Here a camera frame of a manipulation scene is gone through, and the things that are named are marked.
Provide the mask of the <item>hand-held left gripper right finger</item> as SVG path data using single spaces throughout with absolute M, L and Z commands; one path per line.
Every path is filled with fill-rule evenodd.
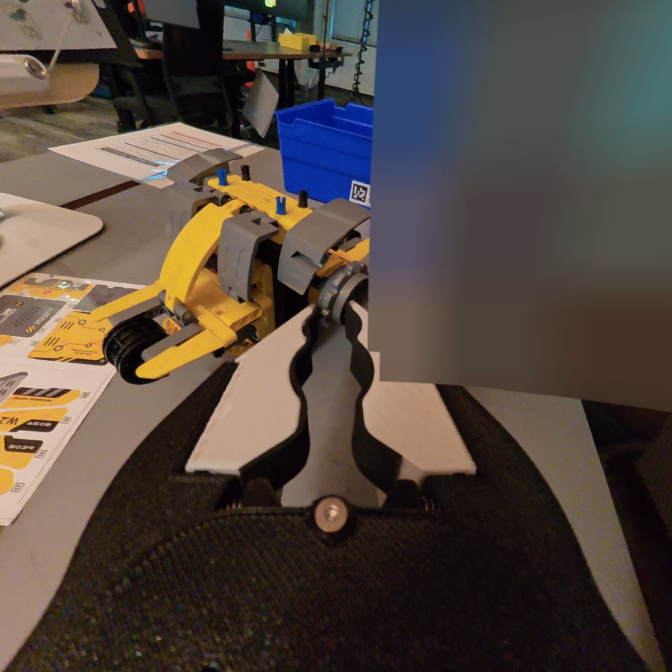
M 369 481 L 425 481 L 475 475 L 476 465 L 434 384 L 385 382 L 380 354 L 368 349 L 368 312 L 349 303 L 345 334 L 349 369 L 359 384 L 352 454 Z

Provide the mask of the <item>printed paper sheet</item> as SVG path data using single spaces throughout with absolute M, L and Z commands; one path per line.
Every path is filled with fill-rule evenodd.
M 131 180 L 165 188 L 171 185 L 167 179 L 168 168 L 215 148 L 240 156 L 250 156 L 264 149 L 246 140 L 175 122 L 49 150 Z

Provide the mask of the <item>dark toothed wheel hub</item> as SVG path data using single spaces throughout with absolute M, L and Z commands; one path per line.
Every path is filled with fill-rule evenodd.
M 317 306 L 321 315 L 332 323 L 344 324 L 345 307 L 350 301 L 368 302 L 368 265 L 352 262 L 336 269 L 324 282 Z

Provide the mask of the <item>hanging grey sheet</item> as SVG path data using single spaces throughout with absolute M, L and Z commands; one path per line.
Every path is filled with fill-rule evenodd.
M 269 130 L 278 102 L 279 94 L 273 83 L 258 70 L 243 107 L 243 116 L 261 138 Z

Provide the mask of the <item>blue plastic bin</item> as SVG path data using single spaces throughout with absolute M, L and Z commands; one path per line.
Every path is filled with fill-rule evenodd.
M 373 115 L 371 107 L 333 99 L 278 110 L 284 189 L 370 208 Z

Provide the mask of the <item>black office chair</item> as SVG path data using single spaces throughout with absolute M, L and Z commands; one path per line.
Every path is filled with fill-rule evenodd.
M 125 95 L 113 94 L 119 132 L 181 122 L 231 133 L 223 77 L 222 1 L 145 1 L 147 20 L 162 25 L 161 57 L 113 67 Z

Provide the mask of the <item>yellow and grey sticker sheet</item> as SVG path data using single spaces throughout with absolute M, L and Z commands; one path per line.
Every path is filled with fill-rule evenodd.
M 11 525 L 115 371 L 98 307 L 139 285 L 32 272 L 1 290 L 1 525 Z

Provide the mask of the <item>wooden-top office table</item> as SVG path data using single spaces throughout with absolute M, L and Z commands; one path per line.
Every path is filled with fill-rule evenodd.
M 245 40 L 224 40 L 223 59 L 234 62 L 267 62 L 279 63 L 279 103 L 284 109 L 296 104 L 296 73 L 295 62 L 306 62 L 309 69 L 317 75 L 317 99 L 324 98 L 326 71 L 343 67 L 345 60 L 352 54 L 344 51 L 342 46 L 333 48 L 319 48 L 307 46 L 303 49 L 294 49 L 283 46 L 278 42 L 254 42 Z

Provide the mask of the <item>wooden stand board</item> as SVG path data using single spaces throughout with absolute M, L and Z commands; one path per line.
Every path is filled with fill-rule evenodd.
M 99 65 L 96 63 L 57 64 L 45 91 L 2 95 L 1 112 L 78 102 L 97 87 L 99 74 Z

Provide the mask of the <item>yellow brick toy vehicle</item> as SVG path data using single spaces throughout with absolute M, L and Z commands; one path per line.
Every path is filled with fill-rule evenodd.
M 317 208 L 240 174 L 242 156 L 207 150 L 167 170 L 171 246 L 158 279 L 97 308 L 109 321 L 105 361 L 143 385 L 205 356 L 235 357 L 303 308 L 317 306 L 326 279 L 363 262 L 370 211 L 343 198 Z

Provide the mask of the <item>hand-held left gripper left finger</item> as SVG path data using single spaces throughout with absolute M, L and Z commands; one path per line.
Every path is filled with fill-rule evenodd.
M 235 361 L 234 372 L 196 442 L 189 474 L 251 476 L 307 426 L 303 388 L 313 373 L 319 318 L 309 305 Z

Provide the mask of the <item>building instruction booklet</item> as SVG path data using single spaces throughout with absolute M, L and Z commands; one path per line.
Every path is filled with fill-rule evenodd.
M 104 1 L 2 1 L 1 51 L 114 49 Z

